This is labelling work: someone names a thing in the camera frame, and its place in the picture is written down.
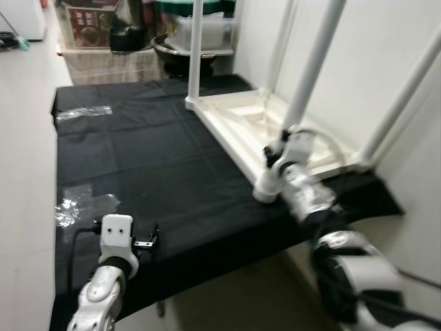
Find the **white appliance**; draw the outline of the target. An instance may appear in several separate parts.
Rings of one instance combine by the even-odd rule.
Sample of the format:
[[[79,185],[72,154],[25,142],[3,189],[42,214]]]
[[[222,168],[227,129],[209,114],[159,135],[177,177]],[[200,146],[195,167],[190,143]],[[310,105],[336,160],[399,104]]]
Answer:
[[[0,32],[15,32],[28,41],[46,36],[46,13],[41,0],[0,0]]]

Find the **white plastic table leg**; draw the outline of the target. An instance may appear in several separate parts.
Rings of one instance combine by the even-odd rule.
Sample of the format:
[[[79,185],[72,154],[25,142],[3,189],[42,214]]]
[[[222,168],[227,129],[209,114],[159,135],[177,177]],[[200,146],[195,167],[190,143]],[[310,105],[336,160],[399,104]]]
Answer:
[[[391,104],[388,113],[384,114],[379,122],[377,129],[371,133],[367,142],[355,154],[356,165],[359,170],[365,171],[372,168],[382,158],[382,150],[385,145],[394,140],[395,127],[401,121],[407,105],[413,100],[423,79],[428,75],[433,63],[438,58],[441,48],[441,28],[429,39],[429,44],[418,58],[403,87]]]
[[[283,19],[281,19],[278,35],[274,42],[273,53],[270,56],[267,79],[262,87],[266,95],[273,94],[277,86],[278,75],[280,75],[281,68],[283,68],[285,50],[287,44],[289,44],[289,36],[296,16],[298,2],[299,0],[287,0]]]
[[[327,0],[327,9],[325,9],[319,21],[317,35],[312,47],[308,49],[305,69],[300,73],[295,92],[283,117],[283,122],[278,127],[280,129],[278,136],[283,130],[293,130],[293,132],[302,130],[300,123],[302,123],[305,116],[309,100],[311,100],[346,3],[347,0]],[[280,176],[272,174],[265,167],[253,187],[252,195],[255,200],[261,203],[274,202],[283,190],[283,179],[283,174]]]
[[[201,93],[201,32],[204,0],[193,0],[192,34],[190,35],[189,78],[185,105],[188,110],[194,110]]]

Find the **clear tape patch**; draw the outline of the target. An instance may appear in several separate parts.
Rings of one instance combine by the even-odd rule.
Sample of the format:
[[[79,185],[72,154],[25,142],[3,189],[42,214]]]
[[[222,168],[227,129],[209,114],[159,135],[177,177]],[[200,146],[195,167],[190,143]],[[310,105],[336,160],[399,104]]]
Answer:
[[[66,229],[85,221],[94,221],[119,210],[121,202],[113,194],[95,195],[92,185],[77,185],[62,189],[62,199],[54,207],[57,226]]]

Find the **cloth covered bench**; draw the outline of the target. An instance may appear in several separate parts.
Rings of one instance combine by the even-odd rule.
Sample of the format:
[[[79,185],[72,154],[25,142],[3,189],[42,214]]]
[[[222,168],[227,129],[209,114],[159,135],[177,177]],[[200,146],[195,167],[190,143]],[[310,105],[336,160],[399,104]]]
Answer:
[[[163,62],[151,48],[136,52],[62,48],[58,54],[63,57],[75,86],[133,83],[168,77]]]

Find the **storage box with orange lid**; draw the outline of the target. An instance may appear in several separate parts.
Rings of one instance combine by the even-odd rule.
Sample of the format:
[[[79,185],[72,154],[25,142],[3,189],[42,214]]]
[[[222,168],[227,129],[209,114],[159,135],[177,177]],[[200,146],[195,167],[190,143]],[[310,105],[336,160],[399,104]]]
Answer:
[[[110,50],[110,29],[119,0],[53,0],[66,48]]]

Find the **clear plastic storage box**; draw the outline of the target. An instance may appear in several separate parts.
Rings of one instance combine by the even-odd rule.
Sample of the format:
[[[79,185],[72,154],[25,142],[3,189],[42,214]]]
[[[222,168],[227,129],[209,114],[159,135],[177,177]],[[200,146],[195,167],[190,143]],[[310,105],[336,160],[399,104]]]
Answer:
[[[237,21],[216,13],[203,16],[201,28],[201,52],[231,53]],[[165,43],[174,50],[189,53],[192,46],[193,18],[173,16],[168,24]]]

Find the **broom with teal head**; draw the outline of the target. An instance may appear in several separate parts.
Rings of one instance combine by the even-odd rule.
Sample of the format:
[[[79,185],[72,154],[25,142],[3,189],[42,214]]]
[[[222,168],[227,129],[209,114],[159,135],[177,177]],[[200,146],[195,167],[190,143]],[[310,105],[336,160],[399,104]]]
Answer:
[[[9,51],[13,48],[20,50],[30,50],[30,44],[25,38],[15,34],[15,32],[0,31],[0,51]]]

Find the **black round bowl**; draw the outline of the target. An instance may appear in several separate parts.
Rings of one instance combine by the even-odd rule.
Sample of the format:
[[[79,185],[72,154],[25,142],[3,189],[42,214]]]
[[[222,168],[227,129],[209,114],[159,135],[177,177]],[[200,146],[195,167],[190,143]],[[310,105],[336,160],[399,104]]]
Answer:
[[[166,42],[166,34],[154,36],[151,46],[158,59],[163,63],[164,72],[170,78],[188,78],[190,53],[175,50]],[[214,75],[212,64],[220,57],[233,56],[233,50],[209,50],[201,52],[201,78]]]

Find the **clear plastic bag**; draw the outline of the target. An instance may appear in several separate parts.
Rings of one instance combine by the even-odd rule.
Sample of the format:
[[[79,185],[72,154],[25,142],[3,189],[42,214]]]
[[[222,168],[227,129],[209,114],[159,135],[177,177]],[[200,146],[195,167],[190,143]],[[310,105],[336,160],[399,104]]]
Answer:
[[[79,119],[79,117],[98,117],[106,116],[107,114],[113,114],[112,107],[110,106],[91,106],[70,108],[69,110],[60,111],[54,116],[54,120],[57,122],[66,122],[73,119]]]

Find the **cream plastic children table top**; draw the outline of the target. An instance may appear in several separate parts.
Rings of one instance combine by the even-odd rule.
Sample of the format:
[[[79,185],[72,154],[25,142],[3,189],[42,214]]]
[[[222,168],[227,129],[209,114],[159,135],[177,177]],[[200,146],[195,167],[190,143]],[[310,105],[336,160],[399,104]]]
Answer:
[[[252,185],[265,170],[263,149],[278,138],[278,132],[289,104],[259,90],[199,97],[193,112],[207,126],[214,138]],[[300,123],[307,130],[328,136],[342,152],[342,159],[331,151],[330,143],[318,141],[309,158],[308,168],[319,179],[330,179],[349,171],[360,171],[355,154],[361,148],[344,136],[343,130],[319,114],[307,113]]]

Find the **black table cloth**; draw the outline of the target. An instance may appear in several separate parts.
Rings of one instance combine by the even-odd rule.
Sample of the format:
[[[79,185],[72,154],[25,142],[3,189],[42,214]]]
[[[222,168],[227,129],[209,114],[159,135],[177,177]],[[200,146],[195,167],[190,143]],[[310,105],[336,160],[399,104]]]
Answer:
[[[51,114],[110,107],[109,114],[54,122],[57,201],[90,187],[111,194],[141,239],[158,229],[158,247],[123,295],[121,317],[299,245],[282,202],[256,202],[252,184],[185,107],[184,79],[62,86]]]

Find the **black bag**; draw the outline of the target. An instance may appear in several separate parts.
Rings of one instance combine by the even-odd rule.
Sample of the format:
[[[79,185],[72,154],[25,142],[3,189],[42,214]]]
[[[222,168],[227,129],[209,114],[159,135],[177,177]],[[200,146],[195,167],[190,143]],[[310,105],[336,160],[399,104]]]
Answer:
[[[155,33],[155,0],[118,0],[111,19],[108,43],[112,52],[150,48]]]

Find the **green round lid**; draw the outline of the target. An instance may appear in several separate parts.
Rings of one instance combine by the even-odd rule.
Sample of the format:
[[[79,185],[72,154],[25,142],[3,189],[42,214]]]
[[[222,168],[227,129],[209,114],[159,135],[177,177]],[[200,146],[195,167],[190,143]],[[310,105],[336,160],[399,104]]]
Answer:
[[[158,12],[174,14],[183,17],[193,15],[195,0],[154,0]],[[234,11],[236,0],[202,0],[203,14],[217,12],[229,13]]]

